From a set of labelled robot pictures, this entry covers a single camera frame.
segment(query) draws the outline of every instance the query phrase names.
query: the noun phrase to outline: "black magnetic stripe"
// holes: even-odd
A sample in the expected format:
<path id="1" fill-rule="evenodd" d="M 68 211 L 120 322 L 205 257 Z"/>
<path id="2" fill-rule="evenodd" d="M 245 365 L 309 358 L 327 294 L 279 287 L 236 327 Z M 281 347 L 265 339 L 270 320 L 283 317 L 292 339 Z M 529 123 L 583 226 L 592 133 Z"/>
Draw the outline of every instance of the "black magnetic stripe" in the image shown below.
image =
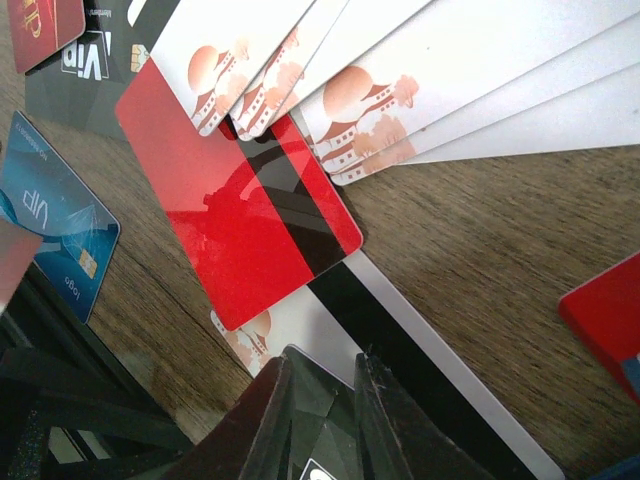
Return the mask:
<path id="1" fill-rule="evenodd" d="M 498 479 L 535 480 L 344 263 L 313 280 L 309 288 L 356 344 L 380 358 L 431 421 L 476 462 Z"/>
<path id="2" fill-rule="evenodd" d="M 314 276 L 341 261 L 340 242 L 271 129 L 259 140 L 236 142 Z"/>
<path id="3" fill-rule="evenodd" d="M 86 460 L 98 459 L 94 451 L 91 450 L 91 447 L 89 447 L 89 445 L 87 445 L 87 442 L 84 440 L 84 438 L 82 438 L 82 435 L 80 435 L 80 433 L 76 432 L 75 430 L 66 429 L 64 430 L 64 433 L 66 434 L 67 438 L 71 440 L 73 446 L 76 448 L 76 450 L 78 450 L 78 453 L 82 455 Z"/>

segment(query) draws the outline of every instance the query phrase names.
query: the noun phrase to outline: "card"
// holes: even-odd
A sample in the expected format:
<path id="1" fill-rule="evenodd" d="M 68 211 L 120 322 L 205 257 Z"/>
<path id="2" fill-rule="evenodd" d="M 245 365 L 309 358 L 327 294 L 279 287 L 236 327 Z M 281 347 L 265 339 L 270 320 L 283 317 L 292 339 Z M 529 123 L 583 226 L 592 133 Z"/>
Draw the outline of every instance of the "card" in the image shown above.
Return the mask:
<path id="1" fill-rule="evenodd" d="M 640 14 L 418 130 L 404 140 L 332 174 L 346 185 L 640 62 Z"/>
<path id="2" fill-rule="evenodd" d="M 114 108 L 149 56 L 127 10 L 127 1 L 95 0 L 86 32 L 27 75 L 27 113 L 125 140 Z"/>
<path id="3" fill-rule="evenodd" d="M 235 332 L 213 312 L 211 320 L 253 376 L 293 344 L 353 387 L 356 355 L 376 355 L 436 426 L 496 478 L 564 478 L 362 252 Z"/>
<path id="4" fill-rule="evenodd" d="M 615 9 L 602 1 L 435 2 L 332 78 L 301 112 L 323 167 L 335 173 L 638 11 L 633 0 Z"/>
<path id="5" fill-rule="evenodd" d="M 20 112 L 0 178 L 0 216 L 44 238 L 36 265 L 88 322 L 120 225 Z"/>
<path id="6" fill-rule="evenodd" d="M 558 312 L 598 361 L 640 404 L 633 362 L 640 352 L 640 252 L 560 299 Z"/>
<path id="7" fill-rule="evenodd" d="M 402 165 L 640 144 L 639 84 L 636 64 Z"/>
<path id="8" fill-rule="evenodd" d="M 151 57 L 200 135 L 215 131 L 312 3 L 182 0 L 178 4 Z"/>
<path id="9" fill-rule="evenodd" d="M 42 244 L 42 237 L 0 218 L 0 315 Z"/>
<path id="10" fill-rule="evenodd" d="M 362 245 L 289 118 L 238 141 L 202 137 L 151 58 L 116 115 L 200 282 L 235 330 Z"/>
<path id="11" fill-rule="evenodd" d="M 7 0 L 16 70 L 24 73 L 85 30 L 82 0 Z"/>
<path id="12" fill-rule="evenodd" d="M 296 83 L 291 100 L 280 108 L 274 121 L 324 85 L 380 40 L 416 14 L 431 0 L 403 0 L 371 8 L 367 0 L 350 0 Z"/>
<path id="13" fill-rule="evenodd" d="M 241 140 L 259 137 L 287 102 L 307 63 L 348 0 L 315 0 L 229 114 Z"/>

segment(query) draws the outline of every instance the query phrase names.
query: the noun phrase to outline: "white card with pagoda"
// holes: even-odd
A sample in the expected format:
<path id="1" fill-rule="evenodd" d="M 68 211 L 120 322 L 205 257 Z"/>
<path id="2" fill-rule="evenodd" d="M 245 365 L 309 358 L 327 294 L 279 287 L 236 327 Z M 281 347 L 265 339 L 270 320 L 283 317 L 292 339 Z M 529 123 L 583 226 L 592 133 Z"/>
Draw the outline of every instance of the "white card with pagoda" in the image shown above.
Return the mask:
<path id="1" fill-rule="evenodd" d="M 640 45 L 640 13 L 395 145 L 333 173 L 331 178 L 337 185 L 355 182 L 421 153 L 438 150 L 441 145 L 636 65 L 640 63 L 640 48 L 637 45 Z"/>
<path id="2" fill-rule="evenodd" d="M 293 88 L 293 97 L 273 118 L 286 115 L 331 77 L 360 57 L 432 0 L 374 3 L 350 0 Z"/>
<path id="3" fill-rule="evenodd" d="M 438 0 L 300 106 L 329 173 L 640 11 L 640 0 Z"/>
<path id="4" fill-rule="evenodd" d="M 296 101 L 289 93 L 347 2 L 315 0 L 251 82 L 229 112 L 241 140 L 262 135 L 285 99 Z"/>
<path id="5" fill-rule="evenodd" d="M 181 0 L 151 51 L 200 135 L 218 126 L 313 0 Z"/>

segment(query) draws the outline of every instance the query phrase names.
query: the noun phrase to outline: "red vip card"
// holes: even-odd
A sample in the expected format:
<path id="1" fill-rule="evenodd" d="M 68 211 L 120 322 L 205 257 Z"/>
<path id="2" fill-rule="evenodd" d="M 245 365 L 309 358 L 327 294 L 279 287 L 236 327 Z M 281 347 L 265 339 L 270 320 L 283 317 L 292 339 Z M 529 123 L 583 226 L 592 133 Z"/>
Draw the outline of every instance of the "red vip card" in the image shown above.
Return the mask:
<path id="1" fill-rule="evenodd" d="M 623 362 L 640 353 L 640 252 L 560 299 L 560 316 L 638 403 Z"/>
<path id="2" fill-rule="evenodd" d="M 82 0 L 7 0 L 13 55 L 24 73 L 85 30 Z"/>

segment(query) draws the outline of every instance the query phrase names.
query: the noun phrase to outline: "red card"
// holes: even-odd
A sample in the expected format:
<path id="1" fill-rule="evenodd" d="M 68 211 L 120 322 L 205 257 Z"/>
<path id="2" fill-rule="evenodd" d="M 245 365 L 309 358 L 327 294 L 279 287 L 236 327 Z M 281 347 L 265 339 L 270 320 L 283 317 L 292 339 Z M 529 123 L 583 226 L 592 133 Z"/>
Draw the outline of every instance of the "red card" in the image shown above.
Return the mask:
<path id="1" fill-rule="evenodd" d="M 0 314 L 29 268 L 42 237 L 0 218 Z"/>
<path id="2" fill-rule="evenodd" d="M 289 117 L 251 142 L 228 119 L 200 136 L 152 59 L 116 116 L 228 330 L 362 245 Z"/>
<path id="3" fill-rule="evenodd" d="M 46 60 L 85 30 L 82 0 L 7 0 L 18 73 Z"/>
<path id="4" fill-rule="evenodd" d="M 560 315 L 638 403 L 622 362 L 640 353 L 640 252 L 562 297 Z"/>

